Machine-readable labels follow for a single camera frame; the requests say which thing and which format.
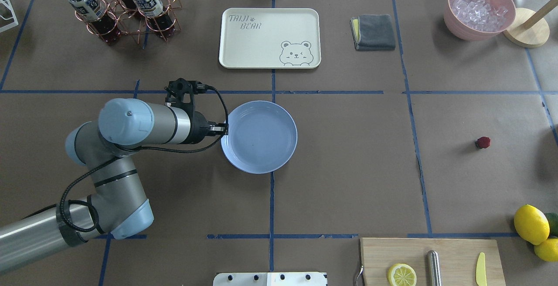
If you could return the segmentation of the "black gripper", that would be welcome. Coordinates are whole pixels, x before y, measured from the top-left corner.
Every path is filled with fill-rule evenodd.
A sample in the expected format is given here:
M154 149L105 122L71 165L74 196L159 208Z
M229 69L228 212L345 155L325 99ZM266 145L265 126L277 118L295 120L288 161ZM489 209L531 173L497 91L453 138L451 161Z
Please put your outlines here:
M228 134L228 118L225 123L207 121L205 116L198 111L193 112L190 119L189 144L197 144L205 137L223 136Z

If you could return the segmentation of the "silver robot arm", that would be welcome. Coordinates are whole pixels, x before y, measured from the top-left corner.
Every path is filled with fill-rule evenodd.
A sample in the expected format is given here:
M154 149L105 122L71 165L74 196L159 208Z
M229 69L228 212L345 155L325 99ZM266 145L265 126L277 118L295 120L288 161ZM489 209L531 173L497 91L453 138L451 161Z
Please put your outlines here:
M207 121L193 102L108 101L96 121L83 123L65 142L68 157L88 171L58 203L1 228L2 274L103 234L124 239L145 230L154 216L132 155L227 133L227 121Z

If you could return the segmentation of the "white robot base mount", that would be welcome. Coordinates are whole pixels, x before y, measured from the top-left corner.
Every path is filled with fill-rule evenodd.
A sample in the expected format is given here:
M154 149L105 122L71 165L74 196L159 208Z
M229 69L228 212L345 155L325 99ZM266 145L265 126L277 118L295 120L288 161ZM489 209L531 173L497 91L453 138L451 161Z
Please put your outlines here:
M222 272L214 286L327 286L324 272Z

